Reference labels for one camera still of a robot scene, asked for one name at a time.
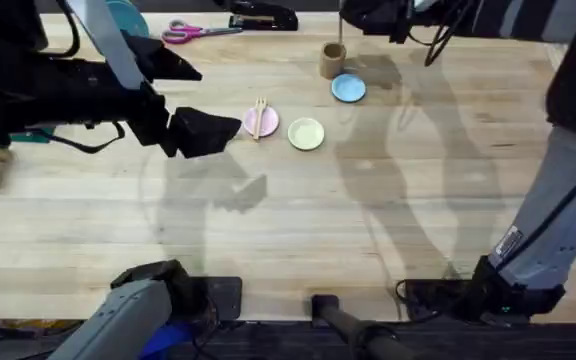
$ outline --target small plate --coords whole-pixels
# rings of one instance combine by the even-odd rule
[[[257,109],[250,108],[244,115],[244,129],[252,135],[255,133],[255,121],[257,120]],[[279,127],[279,115],[275,109],[267,106],[264,113],[261,114],[261,127],[259,128],[259,136],[266,137],[272,135]]]
[[[357,75],[339,75],[332,81],[332,94],[343,102],[357,102],[366,95],[366,83]]]
[[[106,4],[120,30],[126,30],[128,34],[133,36],[148,37],[148,24],[137,7],[130,1],[108,0]]]
[[[324,127],[315,119],[297,119],[288,127],[288,140],[299,150],[314,150],[324,142]]]

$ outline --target wooden tabletop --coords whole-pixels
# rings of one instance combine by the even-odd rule
[[[176,14],[149,14],[159,34]],[[184,14],[224,26],[226,14]],[[400,320],[403,278],[468,278],[511,223],[544,154],[553,70],[543,45],[454,39],[440,61],[425,49],[345,29],[347,68],[368,84],[342,104],[319,77],[335,14],[300,14],[296,33],[246,32],[170,47],[202,82],[158,81],[169,108],[240,118],[265,96],[280,117],[255,143],[243,131],[221,155],[167,159],[134,136],[98,155],[60,144],[14,144],[0,192],[0,318],[86,318],[126,268],[176,258],[192,274],[240,276],[243,319],[307,318],[311,294],[333,293],[365,319]],[[44,17],[53,47],[70,31]],[[432,31],[415,30],[430,38]],[[80,57],[100,59],[89,41]],[[323,146],[287,141],[318,119]],[[114,135],[62,126],[95,144]],[[576,322],[568,294],[539,321]]]

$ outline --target black mount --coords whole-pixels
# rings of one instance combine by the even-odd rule
[[[548,290],[509,285],[487,256],[479,259],[472,280],[406,280],[405,287],[411,320],[448,309],[446,315],[455,319],[502,325],[549,313],[565,294],[562,285]]]
[[[313,327],[329,326],[350,345],[351,351],[365,359],[430,359],[429,354],[418,354],[402,345],[391,325],[376,321],[361,321],[339,308],[335,295],[314,295],[311,300]]]
[[[242,281],[239,277],[191,277],[178,260],[140,265],[124,271],[111,289],[138,280],[164,281],[170,293],[172,317],[190,321],[215,306],[219,321],[237,320],[241,313]]]
[[[440,0],[430,9],[417,13],[414,0],[346,0],[340,15],[349,24],[363,30],[364,35],[389,36],[391,43],[403,44],[413,26],[441,24],[454,3]]]
[[[280,5],[250,0],[215,0],[231,11],[229,27],[244,30],[297,31],[299,19],[294,10]]]

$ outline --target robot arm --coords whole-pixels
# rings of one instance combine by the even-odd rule
[[[186,157],[224,150],[239,120],[187,107],[171,117],[165,98],[151,86],[154,79],[201,80],[187,61],[159,40],[120,32],[104,2],[56,1],[73,31],[73,45],[65,54],[41,52],[48,42],[32,0],[0,0],[0,147],[10,145],[11,133],[43,126],[92,129],[125,121],[141,145],[159,145],[169,157],[177,150]],[[71,10],[106,62],[65,59],[79,48]],[[90,152],[99,148],[88,147]]]
[[[177,260],[128,269],[110,288],[50,360],[147,358],[206,331],[206,318],[232,321],[241,309],[240,278],[190,277]]]
[[[347,0],[341,15],[364,34],[397,43],[413,26],[438,25],[447,29],[431,47],[438,52],[451,36],[570,44],[547,95],[554,125],[547,154],[508,232],[481,258],[472,281],[405,282],[411,303],[433,314],[480,321],[550,312],[576,258],[576,0]],[[429,55],[426,65],[435,58]],[[441,290],[447,288],[452,292]],[[450,294],[442,299],[442,292]],[[420,317],[414,307],[413,320]]]

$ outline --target pink plate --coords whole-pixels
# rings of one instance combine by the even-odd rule
[[[250,108],[244,115],[244,129],[252,135],[255,132],[255,120],[257,120],[257,110]],[[261,130],[259,136],[265,137],[272,135],[272,133],[279,127],[279,115],[275,109],[266,107],[263,115],[261,116]]]

